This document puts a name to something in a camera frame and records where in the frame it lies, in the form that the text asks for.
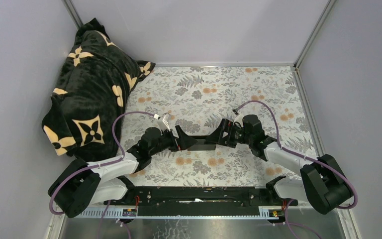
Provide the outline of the black paper box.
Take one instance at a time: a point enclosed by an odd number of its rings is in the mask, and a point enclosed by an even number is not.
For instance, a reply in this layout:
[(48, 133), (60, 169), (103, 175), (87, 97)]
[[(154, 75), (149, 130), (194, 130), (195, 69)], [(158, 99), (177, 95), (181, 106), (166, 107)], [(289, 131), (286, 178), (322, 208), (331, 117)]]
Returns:
[(218, 145), (221, 145), (216, 141), (209, 141), (208, 135), (188, 135), (182, 128), (175, 126), (178, 138), (176, 139), (177, 148), (179, 151), (212, 151), (216, 150)]

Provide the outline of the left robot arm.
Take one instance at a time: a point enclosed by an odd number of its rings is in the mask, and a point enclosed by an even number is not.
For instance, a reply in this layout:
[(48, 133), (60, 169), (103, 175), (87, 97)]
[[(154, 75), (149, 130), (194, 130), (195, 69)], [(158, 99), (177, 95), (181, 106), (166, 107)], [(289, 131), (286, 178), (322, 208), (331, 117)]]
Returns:
[(174, 134), (172, 130), (150, 127), (121, 157), (96, 162), (75, 159), (49, 188), (50, 209), (56, 204), (61, 209), (59, 214), (74, 218), (96, 203), (118, 200), (121, 204), (130, 204), (134, 200), (133, 189), (120, 177), (144, 169), (151, 163), (153, 155), (164, 150), (186, 149), (183, 144), (185, 134), (180, 126), (176, 131)]

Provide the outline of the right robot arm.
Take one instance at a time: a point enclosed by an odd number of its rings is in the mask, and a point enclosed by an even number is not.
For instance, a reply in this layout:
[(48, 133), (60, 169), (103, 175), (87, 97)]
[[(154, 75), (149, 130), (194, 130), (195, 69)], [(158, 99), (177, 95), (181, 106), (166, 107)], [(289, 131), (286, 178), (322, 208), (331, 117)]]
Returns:
[(278, 164), (299, 176), (279, 176), (266, 184), (268, 203), (278, 205), (284, 199), (308, 202), (317, 212), (327, 214), (355, 192), (333, 156), (325, 154), (309, 159), (299, 152), (280, 146), (279, 141), (265, 134), (256, 115), (239, 116), (240, 122), (223, 119), (211, 134), (216, 144), (235, 148), (247, 145), (252, 154), (266, 162)]

